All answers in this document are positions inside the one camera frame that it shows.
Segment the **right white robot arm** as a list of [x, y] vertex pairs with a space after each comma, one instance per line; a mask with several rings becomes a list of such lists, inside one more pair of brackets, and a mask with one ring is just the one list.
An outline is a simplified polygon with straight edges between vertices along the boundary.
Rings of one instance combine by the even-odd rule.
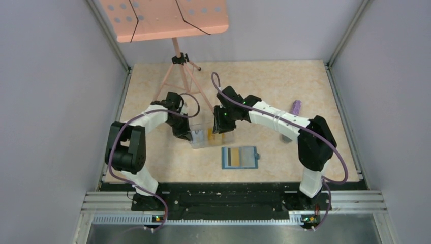
[[336, 149], [326, 120], [318, 115], [304, 118], [290, 114], [254, 95], [243, 98], [231, 86], [218, 91], [217, 99], [220, 104], [214, 107], [214, 133], [233, 131], [240, 120], [265, 126], [296, 142], [298, 159], [304, 167], [298, 203], [304, 209], [317, 205], [326, 163]]

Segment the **clear plastic box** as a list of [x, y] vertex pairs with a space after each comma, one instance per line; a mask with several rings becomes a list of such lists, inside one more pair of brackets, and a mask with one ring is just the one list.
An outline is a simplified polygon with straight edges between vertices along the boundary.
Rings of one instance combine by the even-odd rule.
[[200, 123], [190, 125], [193, 149], [206, 147], [223, 146], [234, 142], [234, 133], [226, 132], [222, 134], [213, 133], [213, 123]]

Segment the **blue card holder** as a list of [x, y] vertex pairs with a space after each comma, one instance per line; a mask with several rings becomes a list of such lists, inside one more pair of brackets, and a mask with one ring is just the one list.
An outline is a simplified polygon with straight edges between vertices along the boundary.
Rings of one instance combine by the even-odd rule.
[[[227, 166], [227, 149], [239, 148], [240, 150], [240, 167], [233, 168]], [[222, 169], [258, 169], [260, 154], [255, 146], [241, 147], [222, 147], [221, 148], [221, 167]]]

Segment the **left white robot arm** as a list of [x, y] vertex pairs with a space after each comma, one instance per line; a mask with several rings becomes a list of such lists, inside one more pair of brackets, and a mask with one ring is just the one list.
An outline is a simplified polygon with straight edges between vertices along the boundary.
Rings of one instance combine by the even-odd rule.
[[192, 140], [190, 115], [183, 94], [168, 92], [165, 99], [153, 101], [139, 115], [125, 123], [110, 126], [105, 152], [105, 163], [110, 175], [129, 183], [143, 195], [144, 204], [151, 210], [159, 209], [163, 196], [157, 193], [159, 183], [145, 166], [146, 135], [162, 124], [168, 124], [176, 138]]

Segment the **gold credit card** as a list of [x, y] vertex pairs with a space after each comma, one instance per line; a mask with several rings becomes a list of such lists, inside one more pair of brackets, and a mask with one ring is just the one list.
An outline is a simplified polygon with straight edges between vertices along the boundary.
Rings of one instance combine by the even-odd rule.
[[227, 166], [238, 168], [240, 167], [240, 150], [239, 148], [227, 149]]
[[208, 129], [207, 143], [209, 146], [220, 146], [224, 143], [224, 134], [213, 134], [212, 129]]

